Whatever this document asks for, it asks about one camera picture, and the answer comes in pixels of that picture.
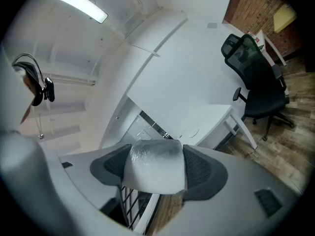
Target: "black office chair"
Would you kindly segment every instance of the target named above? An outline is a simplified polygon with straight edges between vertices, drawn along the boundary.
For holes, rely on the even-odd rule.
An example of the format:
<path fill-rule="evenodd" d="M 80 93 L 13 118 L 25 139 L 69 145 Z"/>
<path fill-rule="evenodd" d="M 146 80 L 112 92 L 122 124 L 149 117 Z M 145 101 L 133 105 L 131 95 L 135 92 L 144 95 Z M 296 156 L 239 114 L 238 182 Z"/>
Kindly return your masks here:
<path fill-rule="evenodd" d="M 246 103 L 245 116 L 253 118 L 253 124 L 257 119 L 269 117 L 263 140 L 267 140 L 273 117 L 285 120 L 293 128 L 294 123 L 279 112 L 288 103 L 281 68 L 277 64 L 270 67 L 254 39 L 248 34 L 241 38 L 231 34 L 222 45 L 221 52 L 225 63 L 237 72 L 250 90 L 246 99 L 241 94 L 241 88 L 236 89 L 233 101 L 240 97 Z"/>

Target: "red brick wall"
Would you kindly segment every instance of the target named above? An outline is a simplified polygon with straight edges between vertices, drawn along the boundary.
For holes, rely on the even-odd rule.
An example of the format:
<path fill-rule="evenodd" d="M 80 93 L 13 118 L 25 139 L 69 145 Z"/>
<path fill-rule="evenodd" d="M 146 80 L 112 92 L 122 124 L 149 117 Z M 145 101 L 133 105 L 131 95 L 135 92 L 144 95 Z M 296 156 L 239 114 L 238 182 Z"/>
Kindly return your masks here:
<path fill-rule="evenodd" d="M 283 4 L 284 0 L 230 0 L 224 19 L 244 33 L 258 33 L 262 29 L 285 57 L 299 50 L 303 43 L 296 26 L 298 19 L 279 33 L 274 32 L 273 15 Z M 266 49 L 273 60 L 278 59 L 267 43 Z"/>

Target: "fluorescent light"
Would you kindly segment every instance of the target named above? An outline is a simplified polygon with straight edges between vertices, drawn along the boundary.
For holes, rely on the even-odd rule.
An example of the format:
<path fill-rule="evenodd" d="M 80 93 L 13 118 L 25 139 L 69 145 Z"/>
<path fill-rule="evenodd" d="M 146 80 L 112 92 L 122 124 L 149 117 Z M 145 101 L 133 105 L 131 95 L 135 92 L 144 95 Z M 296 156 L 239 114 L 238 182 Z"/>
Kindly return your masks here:
<path fill-rule="evenodd" d="M 108 15 L 89 0 L 61 0 L 88 14 L 99 23 L 103 23 Z"/>
<path fill-rule="evenodd" d="M 57 75 L 57 74 L 48 74 L 43 73 L 44 77 L 49 77 L 54 83 L 62 83 L 62 84 L 72 84 L 72 85 L 80 85 L 80 86 L 91 86 L 93 87 L 96 84 L 95 80 L 88 79 L 80 79 L 69 76 Z"/>

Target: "headphones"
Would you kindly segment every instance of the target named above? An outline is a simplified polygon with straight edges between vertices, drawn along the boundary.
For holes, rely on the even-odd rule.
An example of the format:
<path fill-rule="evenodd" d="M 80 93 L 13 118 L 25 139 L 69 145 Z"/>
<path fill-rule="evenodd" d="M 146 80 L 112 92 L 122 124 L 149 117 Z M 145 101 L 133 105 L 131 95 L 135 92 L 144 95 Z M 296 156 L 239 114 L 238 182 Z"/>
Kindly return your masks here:
<path fill-rule="evenodd" d="M 36 72 L 36 69 L 34 67 L 33 64 L 31 63 L 28 63 L 28 62 L 17 62 L 17 60 L 21 57 L 29 57 L 31 58 L 35 64 L 37 65 L 37 68 L 39 70 L 39 74 L 40 74 L 40 77 L 41 77 L 41 80 L 44 84 L 44 88 L 42 88 L 39 84 L 39 81 L 38 81 L 38 75 L 37 75 L 37 72 Z M 12 62 L 12 66 L 18 66 L 18 67 L 21 67 L 23 69 L 25 69 L 26 73 L 28 75 L 30 75 L 36 82 L 35 82 L 35 87 L 36 87 L 36 96 L 35 96 L 35 99 L 34 99 L 34 103 L 33 103 L 33 106 L 37 106 L 41 103 L 42 99 L 43 99 L 43 95 L 44 95 L 44 100 L 49 100 L 51 102 L 53 102 L 55 100 L 55 90 L 54 90 L 54 83 L 52 82 L 52 80 L 47 77 L 45 80 L 44 80 L 44 77 L 40 71 L 40 68 L 38 66 L 38 63 L 37 61 L 35 60 L 35 58 L 29 54 L 29 53 L 22 53 L 20 55 L 18 55 L 14 61 Z"/>

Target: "gray chair armrest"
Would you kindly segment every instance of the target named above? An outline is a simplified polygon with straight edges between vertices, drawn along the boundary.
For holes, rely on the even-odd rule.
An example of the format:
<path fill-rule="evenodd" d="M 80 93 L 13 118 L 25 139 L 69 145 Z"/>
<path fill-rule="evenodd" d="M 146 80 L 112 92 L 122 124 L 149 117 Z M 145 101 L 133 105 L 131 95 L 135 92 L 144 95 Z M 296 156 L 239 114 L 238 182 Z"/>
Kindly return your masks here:
<path fill-rule="evenodd" d="M 241 89 L 242 89 L 242 88 L 237 88 L 237 89 L 235 90 L 235 93 L 234 93 L 234 95 L 233 95 L 233 101 L 238 100 L 238 97 L 240 97 L 244 102 L 247 101 L 247 99 L 241 94 Z"/>
<path fill-rule="evenodd" d="M 281 67 L 278 64 L 274 64 L 271 68 L 272 68 L 272 71 L 274 72 L 276 80 L 279 80 L 281 82 L 282 88 L 285 91 L 286 84 L 285 84 L 284 77 L 281 71 Z"/>

